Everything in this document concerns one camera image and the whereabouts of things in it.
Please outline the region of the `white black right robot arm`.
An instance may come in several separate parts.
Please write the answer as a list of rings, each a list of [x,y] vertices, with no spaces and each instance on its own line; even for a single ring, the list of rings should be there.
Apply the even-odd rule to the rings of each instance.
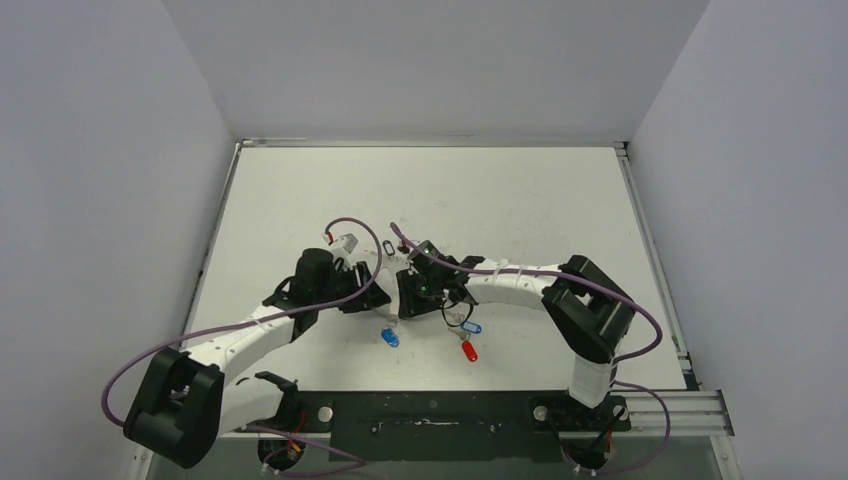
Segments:
[[[398,317],[409,319],[449,308],[505,304],[544,311],[575,354],[565,402],[568,421],[593,427],[605,415],[618,345],[635,316],[627,295],[582,255],[564,264],[520,266],[467,256],[457,261],[431,242],[411,252],[396,273]]]

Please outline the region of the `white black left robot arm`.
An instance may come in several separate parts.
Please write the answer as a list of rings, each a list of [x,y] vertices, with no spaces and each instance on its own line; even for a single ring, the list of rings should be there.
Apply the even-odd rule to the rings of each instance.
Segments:
[[[235,329],[186,350],[155,353],[126,419],[124,436],[183,468],[227,433],[265,422],[282,431],[303,417],[295,381],[251,367],[301,337],[325,308],[359,313],[389,305],[389,286],[340,249],[303,251],[293,275]]]

